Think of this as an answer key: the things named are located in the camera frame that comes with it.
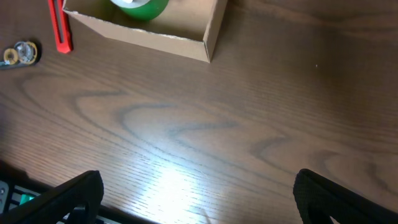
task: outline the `red utility knife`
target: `red utility knife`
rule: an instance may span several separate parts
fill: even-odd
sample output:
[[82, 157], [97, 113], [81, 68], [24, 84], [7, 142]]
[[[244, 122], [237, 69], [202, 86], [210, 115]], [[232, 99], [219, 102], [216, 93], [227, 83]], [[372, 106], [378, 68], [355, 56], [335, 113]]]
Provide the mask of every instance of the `red utility knife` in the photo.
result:
[[61, 53], [72, 51], [67, 14], [62, 11], [62, 0], [49, 0], [52, 27], [54, 28], [55, 44]]

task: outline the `tape roll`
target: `tape roll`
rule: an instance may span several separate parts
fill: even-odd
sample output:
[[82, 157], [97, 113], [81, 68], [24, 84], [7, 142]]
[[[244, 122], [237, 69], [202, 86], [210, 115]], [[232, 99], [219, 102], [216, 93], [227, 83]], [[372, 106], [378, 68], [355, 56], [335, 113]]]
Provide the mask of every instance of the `tape roll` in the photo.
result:
[[15, 65], [18, 62], [18, 52], [15, 49], [6, 49], [3, 59], [9, 65]]
[[169, 0], [111, 0], [130, 17], [149, 21], [155, 19], [166, 8]]

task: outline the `cardboard box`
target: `cardboard box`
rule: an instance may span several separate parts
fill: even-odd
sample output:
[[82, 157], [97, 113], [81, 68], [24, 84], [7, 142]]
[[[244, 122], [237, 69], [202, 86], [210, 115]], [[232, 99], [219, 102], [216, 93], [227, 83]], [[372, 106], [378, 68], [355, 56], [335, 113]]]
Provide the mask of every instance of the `cardboard box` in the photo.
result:
[[65, 0], [63, 10], [104, 37], [210, 62], [227, 0], [169, 0], [148, 22], [110, 0]]

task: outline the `green object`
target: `green object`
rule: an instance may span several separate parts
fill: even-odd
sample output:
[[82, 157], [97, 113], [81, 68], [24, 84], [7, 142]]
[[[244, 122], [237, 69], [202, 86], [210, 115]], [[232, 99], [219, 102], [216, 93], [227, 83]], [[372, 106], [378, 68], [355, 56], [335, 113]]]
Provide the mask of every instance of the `green object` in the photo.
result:
[[120, 7], [120, 9], [134, 19], [149, 21], [160, 15], [166, 8], [167, 3], [169, 3], [169, 0], [150, 0], [147, 4], [140, 7], [133, 9]]
[[23, 194], [21, 197], [21, 202], [19, 202], [19, 205], [22, 205], [23, 203], [28, 202], [28, 201], [32, 200], [33, 198], [35, 198], [33, 195]]

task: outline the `desk surface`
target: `desk surface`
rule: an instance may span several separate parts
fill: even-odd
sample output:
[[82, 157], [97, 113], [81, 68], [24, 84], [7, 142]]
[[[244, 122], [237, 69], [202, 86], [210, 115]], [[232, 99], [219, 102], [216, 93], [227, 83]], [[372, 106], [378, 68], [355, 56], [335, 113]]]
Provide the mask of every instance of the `desk surface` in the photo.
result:
[[300, 223], [309, 168], [398, 212], [398, 2], [230, 1], [211, 64], [105, 39], [46, 1], [2, 0], [0, 158], [58, 185], [100, 170], [103, 203], [162, 223]]

